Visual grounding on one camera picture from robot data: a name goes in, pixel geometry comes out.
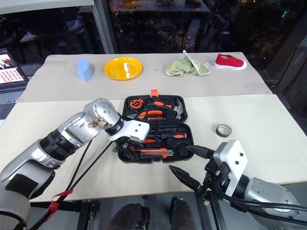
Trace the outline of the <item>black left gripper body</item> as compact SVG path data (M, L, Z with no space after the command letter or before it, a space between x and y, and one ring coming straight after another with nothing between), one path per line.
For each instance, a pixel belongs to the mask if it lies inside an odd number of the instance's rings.
M131 139L128 137L121 137L117 140L114 140L115 146L112 149L113 152L118 153L119 151L127 151L130 153L134 153L130 146L131 146Z

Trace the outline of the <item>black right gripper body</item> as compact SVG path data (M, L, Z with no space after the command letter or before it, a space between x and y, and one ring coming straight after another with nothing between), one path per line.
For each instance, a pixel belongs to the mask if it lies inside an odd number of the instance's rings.
M230 179L228 178L228 176L231 171L228 164L226 162L222 162L222 164L218 166L218 164L212 157L210 161L206 164L205 171L205 178L201 188L198 191L198 195L202 199L207 199L207 190L215 190L215 181L219 183L220 189L225 193L230 183Z

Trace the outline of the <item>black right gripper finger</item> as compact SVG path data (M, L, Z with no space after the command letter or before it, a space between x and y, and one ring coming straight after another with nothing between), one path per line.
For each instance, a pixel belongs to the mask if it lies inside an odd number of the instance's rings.
M213 154L215 153L215 151L212 149L198 145L187 146L187 149L193 154L196 154L197 156L202 157L204 159L211 159Z
M175 177L177 179L179 179L179 181L182 182L184 185L186 185L187 187L189 187L193 191L199 190L199 188L201 186L200 182L198 182L197 180L192 178L189 175L189 173L187 173L183 169L176 167L176 166L173 166L173 165L169 165L169 169L175 175Z

